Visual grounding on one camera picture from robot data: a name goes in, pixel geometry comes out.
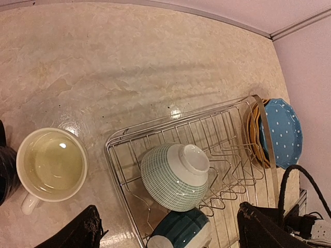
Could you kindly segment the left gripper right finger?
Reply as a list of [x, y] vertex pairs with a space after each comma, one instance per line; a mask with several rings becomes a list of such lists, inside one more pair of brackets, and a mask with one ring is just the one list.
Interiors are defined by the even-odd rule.
[[277, 225], [275, 208], [243, 202], [237, 213], [240, 247], [310, 247]]

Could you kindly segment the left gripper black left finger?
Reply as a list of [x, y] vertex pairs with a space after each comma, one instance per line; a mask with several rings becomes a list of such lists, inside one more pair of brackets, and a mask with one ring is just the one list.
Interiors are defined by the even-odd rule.
[[98, 209], [89, 205], [71, 222], [37, 247], [100, 247], [107, 234], [102, 227]]

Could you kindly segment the dark blue white bowl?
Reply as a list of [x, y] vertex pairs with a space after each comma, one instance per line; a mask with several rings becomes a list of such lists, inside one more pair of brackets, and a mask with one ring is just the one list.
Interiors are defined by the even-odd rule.
[[152, 232], [146, 247], [208, 247], [212, 225], [199, 209], [169, 212]]

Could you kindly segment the white ceramic mug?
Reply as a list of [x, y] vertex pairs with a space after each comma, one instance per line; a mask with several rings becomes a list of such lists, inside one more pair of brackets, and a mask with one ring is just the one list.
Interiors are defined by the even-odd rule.
[[80, 190], [87, 176], [87, 152], [73, 133], [41, 128], [22, 141], [16, 168], [27, 191], [21, 210], [29, 215], [40, 201], [62, 202]]

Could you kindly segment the light striped rice bowl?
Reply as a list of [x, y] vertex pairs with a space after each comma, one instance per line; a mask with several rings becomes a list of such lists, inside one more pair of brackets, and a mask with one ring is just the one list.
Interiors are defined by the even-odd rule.
[[168, 143], [148, 151], [140, 171], [143, 185], [159, 205], [186, 212], [204, 198], [209, 168], [209, 159], [198, 146]]

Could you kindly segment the dark blue mug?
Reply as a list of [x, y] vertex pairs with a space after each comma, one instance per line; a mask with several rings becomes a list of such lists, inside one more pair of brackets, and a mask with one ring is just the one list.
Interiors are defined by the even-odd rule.
[[5, 127], [1, 121], [1, 205], [21, 185], [16, 168], [16, 158], [17, 152], [7, 145]]

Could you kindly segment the blue polka dot plate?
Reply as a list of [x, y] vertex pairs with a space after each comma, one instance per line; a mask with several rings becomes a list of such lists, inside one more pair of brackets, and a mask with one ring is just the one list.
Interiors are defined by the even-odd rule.
[[283, 99], [270, 99], [265, 105], [276, 165], [287, 169], [302, 154], [303, 133], [299, 118]]

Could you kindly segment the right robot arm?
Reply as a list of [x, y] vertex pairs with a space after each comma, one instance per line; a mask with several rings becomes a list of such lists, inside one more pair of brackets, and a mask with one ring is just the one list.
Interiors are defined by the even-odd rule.
[[287, 181], [293, 170], [300, 171], [309, 180], [326, 213], [330, 215], [330, 208], [313, 177], [302, 166], [293, 164], [285, 170], [280, 185], [278, 225], [288, 227], [307, 245], [312, 247], [330, 247], [330, 222], [313, 214], [305, 214], [303, 216], [289, 214], [286, 216], [283, 215]]

